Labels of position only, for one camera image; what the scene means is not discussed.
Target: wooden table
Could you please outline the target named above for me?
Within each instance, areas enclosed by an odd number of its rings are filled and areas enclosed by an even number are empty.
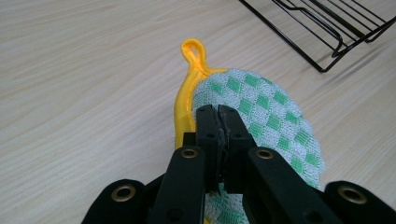
[[[108,184],[161,175],[192,36],[209,66],[287,90],[321,143],[323,186],[351,181],[396,208],[394,27],[320,74],[238,1],[4,0],[0,222],[79,223]]]

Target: checkered pattern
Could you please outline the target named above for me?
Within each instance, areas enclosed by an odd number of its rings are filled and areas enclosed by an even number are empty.
[[[193,113],[202,105],[236,109],[258,146],[278,151],[308,185],[319,187],[324,170],[319,143],[300,108],[280,86],[256,73],[230,69],[198,85]],[[224,195],[206,197],[206,218],[211,223],[248,223],[241,196]]]

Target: black wire rack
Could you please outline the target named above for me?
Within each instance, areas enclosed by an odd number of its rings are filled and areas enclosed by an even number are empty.
[[[311,34],[318,40],[317,42],[327,49],[325,56],[320,58],[323,59],[328,55],[332,59],[327,65],[322,67],[318,64],[318,60],[310,57],[306,50],[293,42],[291,38],[264,17],[257,7],[245,0],[239,1],[321,73],[328,72],[340,59],[361,42],[370,43],[375,41],[396,22],[396,17],[386,21],[355,0],[272,0],[275,5],[304,27],[305,35]]]

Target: light wood grain surface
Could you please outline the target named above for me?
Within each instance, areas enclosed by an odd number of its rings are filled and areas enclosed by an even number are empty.
[[[238,1],[2,0],[0,222],[79,223],[108,184],[161,175],[188,37],[209,66],[287,90],[321,143],[323,186],[351,181],[396,208],[394,27],[320,74]]]

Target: screw hole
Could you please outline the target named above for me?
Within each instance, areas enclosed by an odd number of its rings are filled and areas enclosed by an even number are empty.
[[[323,223],[323,216],[317,211],[309,211],[305,215],[305,219],[312,223]]]
[[[195,149],[184,149],[181,151],[181,156],[186,159],[192,159],[198,156],[198,152]]]
[[[266,149],[257,150],[256,155],[262,159],[271,159],[274,157],[274,154]]]
[[[136,190],[132,185],[122,185],[113,190],[111,198],[115,202],[122,203],[132,199],[135,194]]]
[[[367,203],[367,198],[360,191],[347,186],[338,188],[338,194],[345,200],[351,203],[364,204]]]

